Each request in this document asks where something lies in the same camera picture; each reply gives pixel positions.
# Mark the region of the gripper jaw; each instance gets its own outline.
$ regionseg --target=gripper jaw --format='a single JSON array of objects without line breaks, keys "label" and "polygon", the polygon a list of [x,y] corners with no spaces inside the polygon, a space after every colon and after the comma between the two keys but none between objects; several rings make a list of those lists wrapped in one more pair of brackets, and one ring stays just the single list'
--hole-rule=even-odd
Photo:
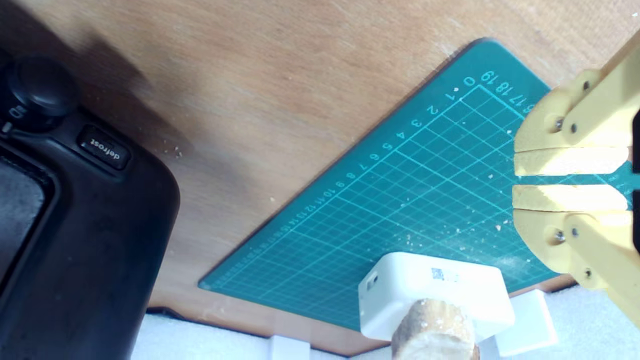
[{"label": "gripper jaw", "polygon": [[[515,136],[519,176],[610,174],[629,156],[640,110],[640,49],[615,68],[586,70],[545,96]],[[640,327],[640,254],[634,216],[609,185],[515,185],[513,222],[551,270],[605,289]]]}]

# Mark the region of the screw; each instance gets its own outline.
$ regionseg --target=screw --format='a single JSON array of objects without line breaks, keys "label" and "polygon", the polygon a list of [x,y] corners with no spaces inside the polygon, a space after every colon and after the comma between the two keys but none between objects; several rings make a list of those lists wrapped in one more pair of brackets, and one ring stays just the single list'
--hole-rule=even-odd
[{"label": "screw", "polygon": [[564,241],[564,233],[562,231],[558,231],[556,233],[556,240],[559,242],[563,242]]}]

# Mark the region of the black device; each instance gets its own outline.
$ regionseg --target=black device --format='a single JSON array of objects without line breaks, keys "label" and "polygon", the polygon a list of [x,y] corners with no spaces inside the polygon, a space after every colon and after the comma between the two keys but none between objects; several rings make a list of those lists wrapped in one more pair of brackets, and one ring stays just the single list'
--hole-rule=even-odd
[{"label": "black device", "polygon": [[0,53],[0,359],[125,359],[179,207],[156,157]]}]

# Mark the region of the wooden cylinder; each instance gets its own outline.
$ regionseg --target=wooden cylinder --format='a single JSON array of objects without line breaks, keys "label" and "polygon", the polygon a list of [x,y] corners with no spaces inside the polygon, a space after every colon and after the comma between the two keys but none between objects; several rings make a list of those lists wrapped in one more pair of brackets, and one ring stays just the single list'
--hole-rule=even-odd
[{"label": "wooden cylinder", "polygon": [[394,360],[470,360],[476,337],[471,317],[441,300],[416,301],[394,332]]}]

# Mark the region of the wooden table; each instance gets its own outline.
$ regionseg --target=wooden table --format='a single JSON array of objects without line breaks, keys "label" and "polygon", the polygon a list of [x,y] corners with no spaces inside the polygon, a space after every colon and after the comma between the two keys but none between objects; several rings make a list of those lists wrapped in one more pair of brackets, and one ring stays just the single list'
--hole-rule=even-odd
[{"label": "wooden table", "polygon": [[22,0],[0,5],[0,45],[69,64],[87,107],[175,174],[182,206],[151,306],[350,356],[383,343],[196,282],[473,39],[499,39],[556,86],[602,66],[640,28],[639,10],[600,0]]}]

